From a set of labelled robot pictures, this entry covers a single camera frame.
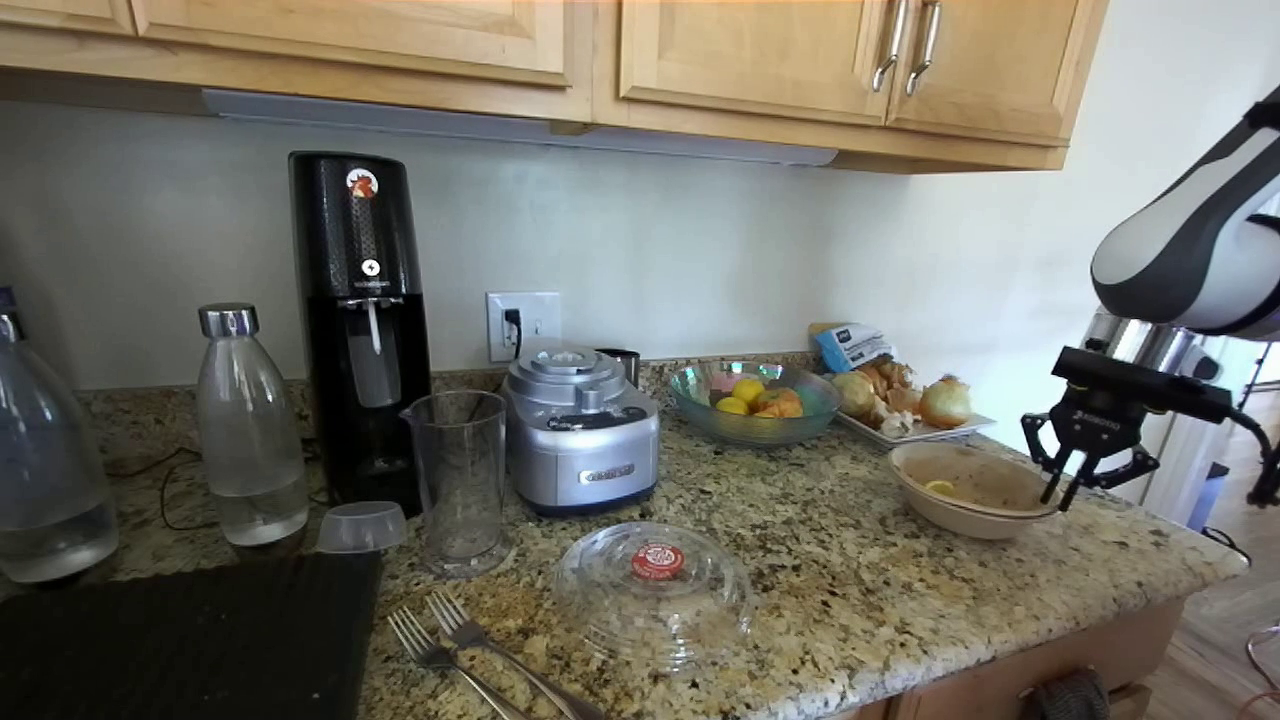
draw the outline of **plastic lid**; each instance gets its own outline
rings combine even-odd
[[[677,671],[746,638],[755,596],[741,564],[704,536],[625,523],[568,548],[557,602],[596,652]]]
[[[404,511],[390,501],[351,502],[325,512],[316,550],[332,555],[378,552],[404,542]]]

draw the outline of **fork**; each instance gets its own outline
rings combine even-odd
[[[422,625],[417,621],[417,618],[412,612],[401,607],[392,612],[389,618],[392,623],[392,629],[396,630],[396,637],[399,638],[401,644],[408,651],[408,656],[413,659],[419,666],[428,670],[457,670],[471,687],[480,693],[489,705],[502,715],[504,720],[532,720],[527,715],[520,711],[518,707],[513,706],[511,701],[502,697],[502,693],[493,689],[489,683],[485,683],[480,678],[476,678],[468,673],[465,667],[458,665],[458,661],[453,657],[453,651],[440,647],[431,639],[431,635],[422,629]]]
[[[483,647],[498,653],[503,660],[511,662],[516,670],[520,670],[530,683],[538,685],[538,689],[543,691],[556,703],[556,707],[561,708],[561,712],[566,717],[571,717],[572,720],[604,720],[604,711],[599,707],[571,694],[564,688],[530,670],[515,655],[490,641],[484,628],[467,615],[462,603],[453,596],[435,591],[428,596],[426,603],[431,606],[431,614],[435,615],[435,619],[440,623],[440,628],[444,629],[445,635],[453,644],[458,647]]]

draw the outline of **white wall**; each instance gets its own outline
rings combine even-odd
[[[645,356],[882,327],[1015,424],[1096,300],[1102,236],[1280,82],[1274,0],[1111,3],[1068,169],[902,178],[0,104],[0,283],[81,388],[193,382],[195,307],[259,306],[302,377],[285,155],[408,165],[438,369],[485,364],[483,292],[558,290],[564,333]]]

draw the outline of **plastic bottle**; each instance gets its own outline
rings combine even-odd
[[[115,552],[97,443],[70,391],[0,307],[0,571],[42,583]]]
[[[307,479],[284,379],[259,345],[257,311],[244,302],[205,305],[209,338],[196,391],[205,478],[223,536],[261,547],[307,524]]]

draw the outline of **outlet cover plate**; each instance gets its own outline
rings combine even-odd
[[[561,337],[558,292],[486,292],[484,304],[489,318],[490,363],[509,363],[516,356],[516,328],[502,319],[506,310],[520,310],[526,347],[535,338]]]

